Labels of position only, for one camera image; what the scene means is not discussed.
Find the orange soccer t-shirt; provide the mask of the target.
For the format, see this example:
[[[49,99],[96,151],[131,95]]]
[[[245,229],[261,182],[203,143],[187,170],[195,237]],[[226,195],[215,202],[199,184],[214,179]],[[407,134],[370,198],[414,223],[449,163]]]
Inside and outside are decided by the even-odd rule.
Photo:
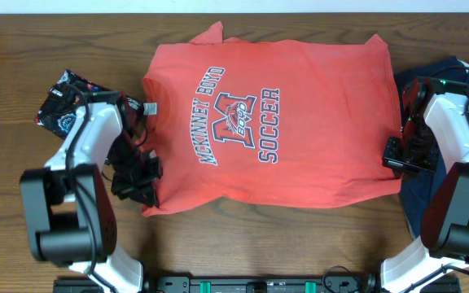
[[[158,112],[145,148],[163,166],[144,216],[221,197],[292,208],[339,208],[397,193],[382,165],[401,132],[388,45],[224,38],[221,23],[157,47],[142,80]]]

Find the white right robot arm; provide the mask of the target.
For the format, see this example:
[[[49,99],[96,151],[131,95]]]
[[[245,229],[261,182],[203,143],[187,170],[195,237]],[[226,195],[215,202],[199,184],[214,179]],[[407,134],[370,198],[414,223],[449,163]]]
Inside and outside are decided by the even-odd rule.
[[[402,91],[405,124],[390,137],[383,165],[396,177],[433,173],[438,147],[445,177],[423,213],[419,236],[380,267],[380,292],[458,292],[452,271],[469,275],[469,86],[417,77]]]

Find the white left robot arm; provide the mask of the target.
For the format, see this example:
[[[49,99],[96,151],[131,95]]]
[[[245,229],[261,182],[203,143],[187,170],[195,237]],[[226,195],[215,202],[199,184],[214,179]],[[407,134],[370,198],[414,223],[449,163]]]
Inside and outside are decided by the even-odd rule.
[[[115,171],[114,195],[153,207],[162,164],[134,145],[134,112],[121,92],[72,92],[78,107],[63,144],[20,178],[31,254],[84,274],[104,292],[142,292],[143,266],[118,243],[102,169]]]

